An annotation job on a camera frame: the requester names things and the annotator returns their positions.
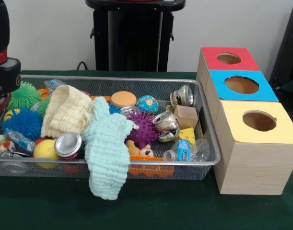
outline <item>black cable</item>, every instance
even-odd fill
[[[79,68],[80,68],[81,64],[83,64],[83,66],[84,66],[84,69],[85,69],[85,70],[88,70],[88,67],[87,67],[87,65],[85,64],[85,62],[84,62],[84,61],[81,61],[81,62],[79,62],[79,64],[78,64],[78,66],[77,66],[76,70],[79,70]]]

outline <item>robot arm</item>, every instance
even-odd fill
[[[10,23],[7,7],[0,0],[0,114],[8,106],[11,92],[21,84],[21,63],[7,56],[10,41]]]

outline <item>crushed plastic bottle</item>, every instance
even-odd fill
[[[51,95],[58,86],[66,85],[66,83],[60,81],[59,79],[46,80],[44,81],[44,84],[49,95]]]
[[[21,146],[29,153],[33,153],[33,151],[35,150],[35,143],[30,139],[24,137],[22,134],[9,129],[5,130],[5,134],[7,135],[8,139],[12,140],[14,143]]]
[[[198,139],[194,145],[188,140],[178,140],[170,150],[164,152],[164,161],[208,161],[210,147],[206,139]]]
[[[194,161],[204,162],[210,159],[210,146],[206,139],[197,139],[197,141],[194,144],[194,149]]]

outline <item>purple spiky ball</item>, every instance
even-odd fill
[[[135,142],[135,146],[139,149],[144,148],[147,144],[158,139],[152,120],[155,116],[146,112],[138,111],[130,114],[130,120],[139,126],[139,129],[132,129],[127,140]]]

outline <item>yellow ball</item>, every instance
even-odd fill
[[[54,140],[43,140],[35,147],[33,152],[34,158],[50,158],[60,159],[58,154],[55,152],[55,141]],[[37,163],[40,167],[45,169],[52,169],[57,167],[58,163]]]
[[[3,117],[3,121],[9,120],[12,116],[13,113],[18,114],[20,112],[20,109],[11,109],[8,112],[6,112],[6,114]]]

